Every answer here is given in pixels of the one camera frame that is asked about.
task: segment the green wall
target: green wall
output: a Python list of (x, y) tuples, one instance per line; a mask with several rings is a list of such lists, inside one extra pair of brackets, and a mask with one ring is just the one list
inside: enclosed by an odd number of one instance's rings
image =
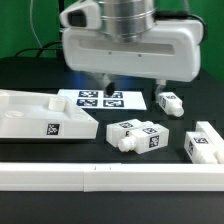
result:
[[(73, 0), (65, 0), (69, 5)], [(224, 1), (189, 0), (191, 12), (204, 18), (208, 36), (201, 45), (202, 67), (224, 82)], [(0, 58), (13, 56), (24, 48), (38, 47), (29, 23), (30, 0), (0, 1)], [(182, 0), (159, 0), (158, 7), (181, 10)], [(34, 0), (34, 26), (42, 44), (58, 40), (57, 0)]]

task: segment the white connector piece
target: white connector piece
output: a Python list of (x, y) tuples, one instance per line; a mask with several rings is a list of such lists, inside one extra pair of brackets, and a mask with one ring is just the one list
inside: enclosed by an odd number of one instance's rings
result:
[(217, 149), (203, 132), (187, 132), (184, 148), (195, 164), (217, 164)]
[(168, 115), (181, 117), (184, 114), (183, 101), (173, 92), (163, 92), (159, 94), (159, 105)]
[(224, 140), (217, 133), (217, 131), (211, 126), (207, 121), (198, 121), (196, 125), (196, 131), (204, 132), (211, 139), (212, 143), (215, 145), (217, 152), (215, 154), (218, 163), (224, 164)]
[(129, 136), (118, 142), (122, 152), (135, 151), (138, 154), (168, 145), (169, 130), (160, 124), (129, 131)]
[(114, 147), (117, 147), (118, 141), (128, 136), (129, 131), (141, 127), (152, 126), (151, 121), (141, 122), (138, 119), (118, 122), (107, 125), (106, 140)]

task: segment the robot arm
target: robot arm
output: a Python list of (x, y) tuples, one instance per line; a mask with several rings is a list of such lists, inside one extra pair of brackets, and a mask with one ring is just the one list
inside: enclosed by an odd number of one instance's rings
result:
[(61, 14), (66, 63), (79, 71), (190, 82), (200, 69), (203, 25), (163, 17), (153, 0), (78, 1)]

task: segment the black tabletop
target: black tabletop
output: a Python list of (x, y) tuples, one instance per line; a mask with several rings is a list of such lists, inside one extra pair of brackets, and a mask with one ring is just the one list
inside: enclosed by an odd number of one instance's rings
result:
[[(117, 90), (141, 91), (147, 111), (87, 110), (99, 121), (94, 140), (1, 139), (0, 162), (190, 163), (186, 131), (209, 121), (224, 137), (224, 85), (201, 70), (191, 83), (168, 82), (165, 91), (183, 100), (184, 116), (166, 115), (154, 102), (155, 81), (111, 75)], [(70, 71), (56, 59), (0, 60), (0, 88), (57, 93), (101, 89), (91, 74)], [(167, 147), (138, 155), (121, 153), (105, 140), (106, 125), (137, 118), (170, 130)], [(0, 192), (0, 223), (223, 223), (223, 192)]]

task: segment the printed marker sheet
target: printed marker sheet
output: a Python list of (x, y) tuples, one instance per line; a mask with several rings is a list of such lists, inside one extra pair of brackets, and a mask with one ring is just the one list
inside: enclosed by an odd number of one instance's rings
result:
[(115, 91), (110, 97), (98, 90), (60, 89), (60, 96), (66, 96), (81, 108), (147, 110), (141, 92)]

